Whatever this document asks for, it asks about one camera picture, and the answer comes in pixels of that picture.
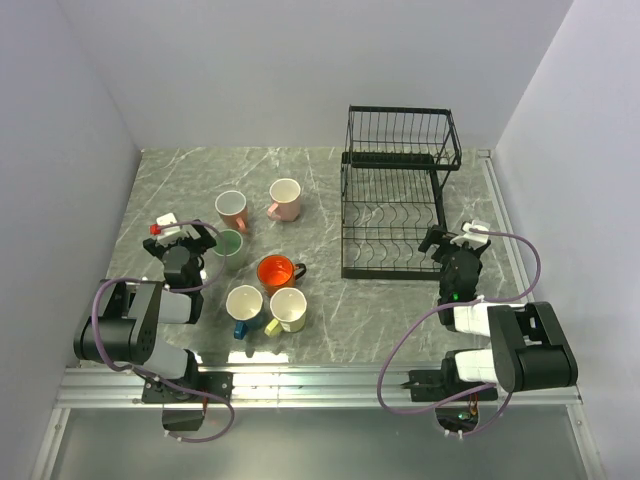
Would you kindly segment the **salmon flower mug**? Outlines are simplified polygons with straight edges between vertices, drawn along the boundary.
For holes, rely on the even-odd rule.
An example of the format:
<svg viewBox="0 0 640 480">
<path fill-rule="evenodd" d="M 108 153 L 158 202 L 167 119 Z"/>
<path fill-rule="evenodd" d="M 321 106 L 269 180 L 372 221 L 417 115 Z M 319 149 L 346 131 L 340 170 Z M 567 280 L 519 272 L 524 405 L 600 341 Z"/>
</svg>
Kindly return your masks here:
<svg viewBox="0 0 640 480">
<path fill-rule="evenodd" d="M 246 197 L 237 190 L 219 194 L 215 209 L 224 224 L 242 234 L 248 233 L 248 207 Z"/>
</svg>

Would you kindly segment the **pale green cup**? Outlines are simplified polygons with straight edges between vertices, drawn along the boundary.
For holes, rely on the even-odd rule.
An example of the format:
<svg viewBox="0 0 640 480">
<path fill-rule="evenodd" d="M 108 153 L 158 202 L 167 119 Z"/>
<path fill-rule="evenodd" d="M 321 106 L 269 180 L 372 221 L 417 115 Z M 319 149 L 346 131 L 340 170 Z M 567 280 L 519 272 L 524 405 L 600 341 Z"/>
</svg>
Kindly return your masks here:
<svg viewBox="0 0 640 480">
<path fill-rule="evenodd" d="M 215 238 L 213 256 L 218 265 L 229 271 L 238 271 L 246 259 L 246 245 L 241 233 L 232 229 L 221 230 Z"/>
</svg>

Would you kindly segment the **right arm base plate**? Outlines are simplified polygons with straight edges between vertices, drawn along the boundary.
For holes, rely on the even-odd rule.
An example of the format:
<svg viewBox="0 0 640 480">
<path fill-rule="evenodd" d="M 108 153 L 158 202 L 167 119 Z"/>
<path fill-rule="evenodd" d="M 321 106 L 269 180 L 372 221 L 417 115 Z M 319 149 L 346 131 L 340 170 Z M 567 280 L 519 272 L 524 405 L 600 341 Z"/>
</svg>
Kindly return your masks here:
<svg viewBox="0 0 640 480">
<path fill-rule="evenodd" d="M 467 382 L 456 371 L 410 370 L 401 387 L 410 392 L 414 403 L 437 402 L 463 391 L 480 387 L 483 382 Z"/>
</svg>

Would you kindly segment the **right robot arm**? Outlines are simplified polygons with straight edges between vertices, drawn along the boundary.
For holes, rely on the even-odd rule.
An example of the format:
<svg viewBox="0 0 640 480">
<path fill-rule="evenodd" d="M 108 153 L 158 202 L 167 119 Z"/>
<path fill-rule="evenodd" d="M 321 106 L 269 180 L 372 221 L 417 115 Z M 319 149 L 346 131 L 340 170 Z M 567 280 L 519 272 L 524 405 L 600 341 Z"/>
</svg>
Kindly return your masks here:
<svg viewBox="0 0 640 480">
<path fill-rule="evenodd" d="M 442 326 L 481 336 L 489 346 L 446 353 L 440 370 L 426 374 L 428 397 L 462 399 L 484 384 L 485 395 L 574 386 L 578 364 L 557 315 L 547 302 L 524 301 L 524 292 L 508 299 L 488 300 L 477 293 L 482 254 L 491 245 L 490 226 L 479 221 L 463 224 L 456 235 L 432 226 L 419 250 L 436 248 L 432 259 L 441 266 L 437 315 Z"/>
</svg>

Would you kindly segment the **pink faceted mug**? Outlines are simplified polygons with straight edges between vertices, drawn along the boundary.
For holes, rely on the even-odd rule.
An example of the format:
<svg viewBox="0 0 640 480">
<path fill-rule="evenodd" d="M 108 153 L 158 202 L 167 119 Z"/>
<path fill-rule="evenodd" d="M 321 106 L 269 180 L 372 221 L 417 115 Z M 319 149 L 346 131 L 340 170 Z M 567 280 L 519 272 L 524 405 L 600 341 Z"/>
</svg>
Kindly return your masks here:
<svg viewBox="0 0 640 480">
<path fill-rule="evenodd" d="M 272 205 L 267 217 L 272 221 L 293 222 L 301 211 L 301 186 L 291 178 L 278 179 L 269 189 Z"/>
</svg>

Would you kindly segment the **orange mug black handle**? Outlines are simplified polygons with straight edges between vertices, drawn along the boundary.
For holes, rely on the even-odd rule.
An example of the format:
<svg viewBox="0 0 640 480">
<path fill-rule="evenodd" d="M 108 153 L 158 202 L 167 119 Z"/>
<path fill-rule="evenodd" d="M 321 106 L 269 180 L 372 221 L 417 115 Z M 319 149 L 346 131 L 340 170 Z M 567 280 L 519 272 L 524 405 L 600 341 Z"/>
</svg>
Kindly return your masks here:
<svg viewBox="0 0 640 480">
<path fill-rule="evenodd" d="M 271 297 L 282 288 L 294 288 L 307 272 L 304 263 L 294 263 L 283 255 L 269 255 L 257 267 L 257 278 L 265 293 Z"/>
</svg>

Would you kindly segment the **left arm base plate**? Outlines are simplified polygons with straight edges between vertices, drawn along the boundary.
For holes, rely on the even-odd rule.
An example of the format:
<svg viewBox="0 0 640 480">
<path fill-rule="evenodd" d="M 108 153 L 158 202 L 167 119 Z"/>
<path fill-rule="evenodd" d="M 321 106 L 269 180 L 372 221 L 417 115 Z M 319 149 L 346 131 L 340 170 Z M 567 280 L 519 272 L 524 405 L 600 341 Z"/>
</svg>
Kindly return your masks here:
<svg viewBox="0 0 640 480">
<path fill-rule="evenodd" d="M 233 375 L 228 372 L 199 373 L 192 378 L 173 379 L 172 383 L 191 390 L 217 395 L 225 400 L 231 398 Z M 179 404 L 199 403 L 203 397 L 185 393 L 163 382 L 147 380 L 145 382 L 141 402 L 143 404 Z"/>
</svg>

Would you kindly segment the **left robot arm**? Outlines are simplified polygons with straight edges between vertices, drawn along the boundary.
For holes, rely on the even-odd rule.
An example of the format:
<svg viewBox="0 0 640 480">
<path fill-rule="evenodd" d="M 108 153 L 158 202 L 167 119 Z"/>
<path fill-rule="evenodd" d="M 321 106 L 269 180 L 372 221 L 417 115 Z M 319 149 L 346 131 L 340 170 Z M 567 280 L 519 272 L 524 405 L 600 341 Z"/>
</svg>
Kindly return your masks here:
<svg viewBox="0 0 640 480">
<path fill-rule="evenodd" d="M 101 281 L 74 335 L 76 357 L 135 373 L 158 403 L 214 400 L 194 353 L 167 343 L 157 329 L 199 320 L 207 286 L 201 276 L 204 254 L 217 245 L 217 232 L 198 219 L 156 221 L 143 248 L 162 263 L 164 279 Z"/>
</svg>

